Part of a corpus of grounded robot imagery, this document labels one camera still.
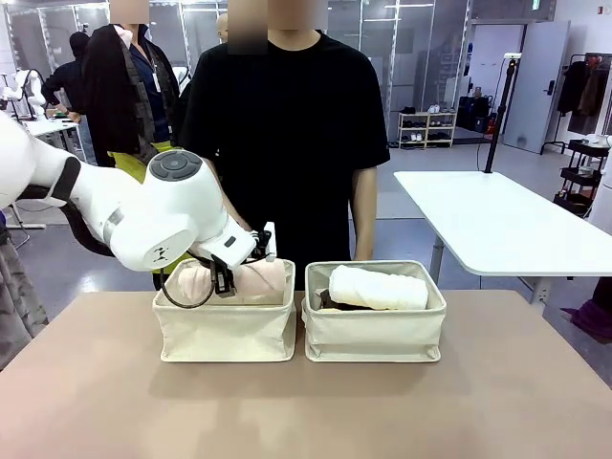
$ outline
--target hanging clothes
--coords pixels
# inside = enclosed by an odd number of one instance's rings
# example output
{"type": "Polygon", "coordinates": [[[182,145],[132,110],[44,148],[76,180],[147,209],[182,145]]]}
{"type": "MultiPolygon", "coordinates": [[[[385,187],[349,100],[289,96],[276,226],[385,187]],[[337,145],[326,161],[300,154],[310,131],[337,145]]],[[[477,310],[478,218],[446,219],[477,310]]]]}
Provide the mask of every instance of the hanging clothes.
{"type": "Polygon", "coordinates": [[[0,221],[0,370],[49,324],[0,221]]]}
{"type": "Polygon", "coordinates": [[[590,72],[580,99],[579,111],[587,117],[596,116],[603,103],[605,86],[608,80],[608,72],[595,69],[590,72]]]}
{"type": "Polygon", "coordinates": [[[589,71],[585,61],[574,62],[565,72],[565,81],[557,107],[563,115],[579,109],[588,77],[589,71]]]}

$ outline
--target white door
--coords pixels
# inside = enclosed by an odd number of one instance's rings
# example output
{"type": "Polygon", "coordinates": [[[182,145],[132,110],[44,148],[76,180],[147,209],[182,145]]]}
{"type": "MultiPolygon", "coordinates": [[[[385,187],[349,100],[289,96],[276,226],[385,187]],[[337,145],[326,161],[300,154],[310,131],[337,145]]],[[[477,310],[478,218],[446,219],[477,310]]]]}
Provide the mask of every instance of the white door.
{"type": "Polygon", "coordinates": [[[544,144],[569,30],[569,21],[527,26],[504,133],[506,145],[539,153],[544,144]]]}

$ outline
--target rolled white cloth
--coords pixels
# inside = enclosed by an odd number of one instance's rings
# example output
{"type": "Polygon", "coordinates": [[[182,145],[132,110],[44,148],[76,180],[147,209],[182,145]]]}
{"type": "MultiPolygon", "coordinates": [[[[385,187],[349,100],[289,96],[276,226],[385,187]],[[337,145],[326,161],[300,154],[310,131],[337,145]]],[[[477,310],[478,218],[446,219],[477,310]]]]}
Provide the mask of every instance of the rolled white cloth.
{"type": "Polygon", "coordinates": [[[427,284],[422,279],[346,266],[338,266],[332,271],[329,293],[336,303],[403,311],[423,311],[429,296],[427,284]]]}

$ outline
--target table leg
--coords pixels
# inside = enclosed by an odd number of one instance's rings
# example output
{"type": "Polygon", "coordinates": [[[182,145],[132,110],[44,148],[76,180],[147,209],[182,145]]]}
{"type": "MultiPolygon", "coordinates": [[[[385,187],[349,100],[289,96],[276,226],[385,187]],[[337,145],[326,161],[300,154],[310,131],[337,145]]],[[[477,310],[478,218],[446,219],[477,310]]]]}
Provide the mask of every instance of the table leg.
{"type": "Polygon", "coordinates": [[[66,142],[66,148],[68,148],[68,151],[76,156],[77,153],[75,152],[75,144],[73,143],[73,141],[71,141],[70,136],[68,135],[68,130],[64,129],[63,131],[61,131],[61,135],[64,138],[64,141],[66,142]]]}
{"type": "Polygon", "coordinates": [[[444,242],[440,239],[440,236],[436,236],[436,242],[433,243],[433,253],[431,254],[431,264],[429,265],[429,273],[436,284],[440,279],[440,267],[442,266],[443,253],[444,242]]]}
{"type": "Polygon", "coordinates": [[[552,277],[537,277],[534,279],[534,292],[532,294],[531,303],[533,306],[542,308],[542,312],[548,298],[550,297],[551,288],[553,286],[552,277]]]}

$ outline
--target beige fabric basket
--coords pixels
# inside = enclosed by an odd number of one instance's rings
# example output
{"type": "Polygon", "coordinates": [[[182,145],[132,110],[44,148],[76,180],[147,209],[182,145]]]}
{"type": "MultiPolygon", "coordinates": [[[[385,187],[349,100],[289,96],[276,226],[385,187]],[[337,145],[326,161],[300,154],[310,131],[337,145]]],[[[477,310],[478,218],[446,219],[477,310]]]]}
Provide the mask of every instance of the beige fabric basket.
{"type": "Polygon", "coordinates": [[[311,361],[426,362],[440,359],[440,334],[447,304],[425,267],[415,261],[314,263],[306,268],[302,304],[306,356],[311,361]],[[387,274],[412,275],[427,284],[424,311],[320,311],[320,292],[340,265],[387,274]]]}
{"type": "MultiPolygon", "coordinates": [[[[174,306],[158,292],[153,300],[164,335],[162,361],[288,361],[295,350],[295,264],[285,263],[285,291],[277,295],[220,298],[197,309],[174,306]]],[[[177,301],[190,304],[177,287],[183,261],[166,281],[177,301]]]]}

